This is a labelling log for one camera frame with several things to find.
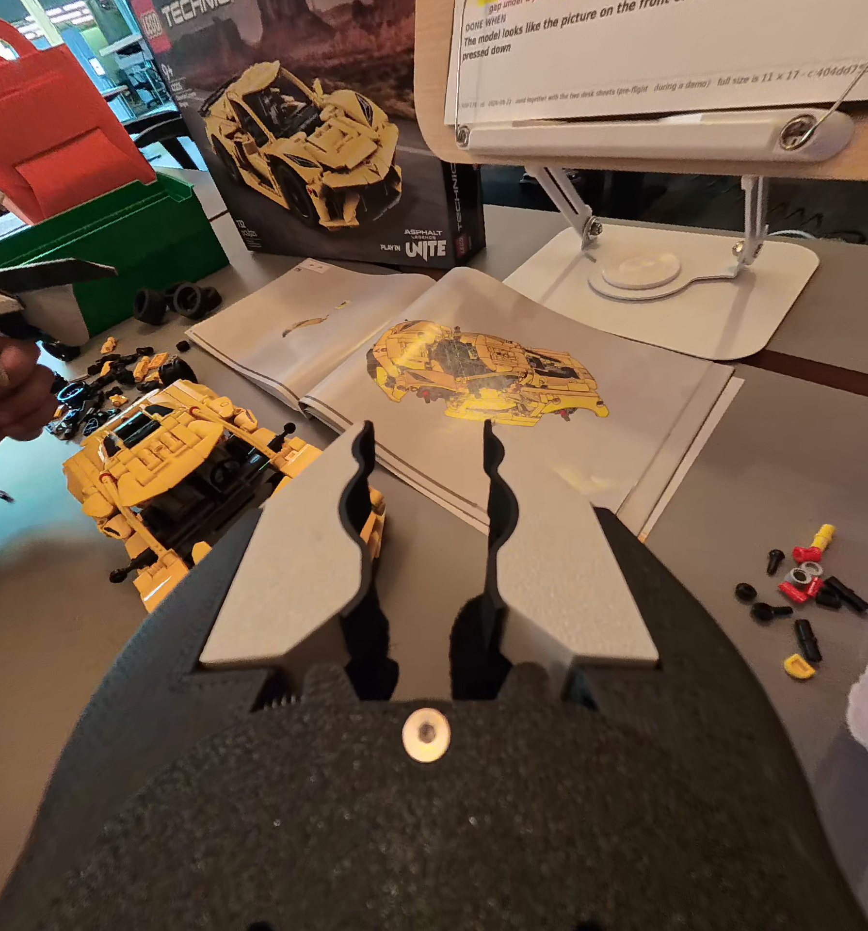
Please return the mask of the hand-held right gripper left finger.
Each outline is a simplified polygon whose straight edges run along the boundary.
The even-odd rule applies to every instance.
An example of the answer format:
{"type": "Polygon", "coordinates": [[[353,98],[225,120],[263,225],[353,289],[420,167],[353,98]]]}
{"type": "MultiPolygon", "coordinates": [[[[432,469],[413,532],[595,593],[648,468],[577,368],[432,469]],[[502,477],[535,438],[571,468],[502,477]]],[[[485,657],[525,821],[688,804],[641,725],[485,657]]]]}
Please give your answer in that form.
{"type": "Polygon", "coordinates": [[[319,664],[341,666],[358,698],[399,679],[374,576],[386,522],[370,485],[373,425],[350,427],[262,508],[199,655],[207,670],[277,671],[300,693],[319,664]]]}

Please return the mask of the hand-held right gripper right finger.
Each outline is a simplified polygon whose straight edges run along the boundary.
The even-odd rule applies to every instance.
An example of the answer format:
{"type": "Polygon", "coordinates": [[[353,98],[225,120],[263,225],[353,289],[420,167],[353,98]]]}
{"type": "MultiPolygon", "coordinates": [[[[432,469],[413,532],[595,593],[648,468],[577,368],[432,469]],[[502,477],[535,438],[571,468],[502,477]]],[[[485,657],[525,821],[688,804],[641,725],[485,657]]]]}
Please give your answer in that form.
{"type": "Polygon", "coordinates": [[[487,421],[488,541],[482,593],[450,634],[451,697],[493,700],[537,666],[566,695],[579,669],[653,670],[659,650],[591,500],[487,421]]]}

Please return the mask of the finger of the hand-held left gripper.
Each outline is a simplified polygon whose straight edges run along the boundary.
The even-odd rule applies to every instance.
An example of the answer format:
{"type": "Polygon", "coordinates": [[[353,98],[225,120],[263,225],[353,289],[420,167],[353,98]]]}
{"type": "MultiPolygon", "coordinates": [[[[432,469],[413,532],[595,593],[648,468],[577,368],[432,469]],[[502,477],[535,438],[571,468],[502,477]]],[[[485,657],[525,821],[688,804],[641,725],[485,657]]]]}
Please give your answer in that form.
{"type": "Polygon", "coordinates": [[[75,258],[0,269],[0,332],[20,341],[84,345],[91,335],[74,286],[116,276],[114,266],[75,258]]]}

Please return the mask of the building instruction booklet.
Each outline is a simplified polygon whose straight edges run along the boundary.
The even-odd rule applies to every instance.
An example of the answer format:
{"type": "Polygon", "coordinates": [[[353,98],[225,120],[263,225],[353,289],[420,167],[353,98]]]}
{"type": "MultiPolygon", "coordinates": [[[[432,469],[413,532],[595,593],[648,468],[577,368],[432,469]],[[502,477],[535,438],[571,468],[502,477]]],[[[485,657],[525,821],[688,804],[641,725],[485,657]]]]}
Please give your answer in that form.
{"type": "Polygon", "coordinates": [[[337,433],[371,421],[382,467],[482,530],[484,422],[639,530],[732,376],[464,267],[435,280],[303,260],[186,334],[337,433]]]}

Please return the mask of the yellow toy brick car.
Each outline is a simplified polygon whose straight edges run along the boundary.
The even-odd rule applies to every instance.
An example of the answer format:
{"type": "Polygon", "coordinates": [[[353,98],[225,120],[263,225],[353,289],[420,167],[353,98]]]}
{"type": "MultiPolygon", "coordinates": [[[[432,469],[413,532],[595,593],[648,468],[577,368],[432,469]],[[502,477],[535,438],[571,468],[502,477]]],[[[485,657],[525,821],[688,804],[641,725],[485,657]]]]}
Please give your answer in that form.
{"type": "Polygon", "coordinates": [[[155,610],[246,513],[305,471],[321,450],[280,433],[205,385],[180,379],[115,413],[63,464],[68,492],[128,562],[155,610]]]}

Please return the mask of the grey desk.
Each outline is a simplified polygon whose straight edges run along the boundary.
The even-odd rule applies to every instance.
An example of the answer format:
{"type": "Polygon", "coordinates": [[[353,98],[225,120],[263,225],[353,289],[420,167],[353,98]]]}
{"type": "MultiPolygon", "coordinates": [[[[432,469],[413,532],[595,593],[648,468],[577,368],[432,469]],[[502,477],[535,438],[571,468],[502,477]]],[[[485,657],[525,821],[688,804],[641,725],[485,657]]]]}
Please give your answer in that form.
{"type": "MultiPolygon", "coordinates": [[[[843,870],[868,912],[868,753],[846,727],[868,665],[868,614],[811,611],[823,662],[781,668],[789,624],[736,603],[766,553],[837,527],[825,565],[868,600],[868,247],[816,241],[821,268],[743,384],[647,537],[735,642],[784,720],[843,870]]],[[[80,512],[49,434],[0,445],[0,898],[81,711],[145,618],[108,582],[119,549],[80,512]]]]}

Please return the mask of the person's left hand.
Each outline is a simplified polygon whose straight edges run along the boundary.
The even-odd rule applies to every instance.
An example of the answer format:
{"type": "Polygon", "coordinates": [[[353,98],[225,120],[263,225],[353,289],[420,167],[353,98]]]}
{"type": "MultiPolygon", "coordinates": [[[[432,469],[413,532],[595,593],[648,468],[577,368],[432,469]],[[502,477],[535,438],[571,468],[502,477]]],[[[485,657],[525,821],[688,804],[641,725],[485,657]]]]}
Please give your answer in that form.
{"type": "Polygon", "coordinates": [[[0,385],[0,442],[35,439],[52,419],[55,374],[38,359],[35,343],[0,336],[0,362],[8,376],[8,383],[0,385]]]}

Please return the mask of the green plastic bin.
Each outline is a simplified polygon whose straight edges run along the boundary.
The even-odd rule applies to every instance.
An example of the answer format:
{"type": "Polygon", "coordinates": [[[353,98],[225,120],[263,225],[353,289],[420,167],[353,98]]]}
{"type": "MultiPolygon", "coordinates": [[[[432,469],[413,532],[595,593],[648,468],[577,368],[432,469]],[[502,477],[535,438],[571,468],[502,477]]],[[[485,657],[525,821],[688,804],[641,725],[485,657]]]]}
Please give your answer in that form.
{"type": "Polygon", "coordinates": [[[129,319],[140,289],[198,282],[229,265],[192,184],[161,173],[0,239],[0,268],[62,258],[117,271],[74,285],[91,337],[129,319]]]}

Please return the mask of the pile of black yellow bricks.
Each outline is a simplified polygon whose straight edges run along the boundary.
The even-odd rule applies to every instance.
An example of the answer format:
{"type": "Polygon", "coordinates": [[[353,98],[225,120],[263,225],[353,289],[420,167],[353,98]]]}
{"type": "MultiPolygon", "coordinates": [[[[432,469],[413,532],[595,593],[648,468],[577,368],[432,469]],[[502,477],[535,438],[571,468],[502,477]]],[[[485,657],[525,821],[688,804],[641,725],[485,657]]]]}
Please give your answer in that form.
{"type": "Polygon", "coordinates": [[[55,374],[51,390],[57,405],[47,425],[50,435],[61,441],[91,436],[150,393],[178,380],[197,380],[181,355],[157,353],[152,346],[120,354],[116,347],[116,339],[108,337],[99,357],[78,378],[55,374]]]}

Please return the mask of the red cardboard carrier box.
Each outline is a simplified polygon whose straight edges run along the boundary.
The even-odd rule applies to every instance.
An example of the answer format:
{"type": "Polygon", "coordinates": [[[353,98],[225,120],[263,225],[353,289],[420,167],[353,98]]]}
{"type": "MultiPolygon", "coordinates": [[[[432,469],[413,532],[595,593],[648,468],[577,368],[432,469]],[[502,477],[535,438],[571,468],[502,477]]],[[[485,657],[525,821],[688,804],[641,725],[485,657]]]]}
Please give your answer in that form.
{"type": "Polygon", "coordinates": [[[65,45],[37,49],[0,19],[0,192],[36,225],[157,175],[65,45]]]}

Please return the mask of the cluster of red black pins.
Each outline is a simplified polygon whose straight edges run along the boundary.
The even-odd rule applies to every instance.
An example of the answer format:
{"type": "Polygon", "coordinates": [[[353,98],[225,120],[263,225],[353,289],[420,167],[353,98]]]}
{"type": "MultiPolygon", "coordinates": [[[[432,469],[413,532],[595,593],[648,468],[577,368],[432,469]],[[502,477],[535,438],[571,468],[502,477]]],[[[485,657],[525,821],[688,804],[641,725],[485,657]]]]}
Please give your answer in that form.
{"type": "Polygon", "coordinates": [[[769,579],[777,576],[785,562],[790,562],[789,569],[776,587],[782,603],[760,600],[757,589],[748,582],[741,581],[734,587],[736,602],[748,608],[755,623],[769,626],[778,619],[789,620],[796,651],[784,658],[781,665],[793,681],[810,681],[823,661],[812,622],[797,615],[797,609],[816,606],[826,611],[839,611],[847,608],[861,617],[868,614],[868,600],[837,576],[827,573],[823,566],[823,558],[835,540],[836,532],[833,524],[825,523],[808,545],[795,546],[789,553],[778,548],[768,551],[766,576],[769,579]]]}

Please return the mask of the toy car set box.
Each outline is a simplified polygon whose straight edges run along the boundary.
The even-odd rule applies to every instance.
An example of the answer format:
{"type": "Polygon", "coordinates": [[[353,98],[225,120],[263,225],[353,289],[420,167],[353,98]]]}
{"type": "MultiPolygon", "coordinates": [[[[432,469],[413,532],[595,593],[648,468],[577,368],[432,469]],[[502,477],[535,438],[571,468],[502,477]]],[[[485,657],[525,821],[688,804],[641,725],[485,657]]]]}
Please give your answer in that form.
{"type": "Polygon", "coordinates": [[[418,126],[415,2],[129,6],[249,250],[444,270],[483,250],[479,169],[418,126]]]}

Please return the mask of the printed instruction sheet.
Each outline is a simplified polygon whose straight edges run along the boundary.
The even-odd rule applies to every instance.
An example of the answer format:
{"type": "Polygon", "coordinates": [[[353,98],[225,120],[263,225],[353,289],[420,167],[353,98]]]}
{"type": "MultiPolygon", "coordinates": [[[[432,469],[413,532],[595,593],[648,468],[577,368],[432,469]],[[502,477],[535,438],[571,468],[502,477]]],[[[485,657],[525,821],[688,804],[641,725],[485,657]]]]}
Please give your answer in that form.
{"type": "Polygon", "coordinates": [[[814,105],[868,64],[868,1],[456,2],[453,31],[445,124],[814,105]]]}

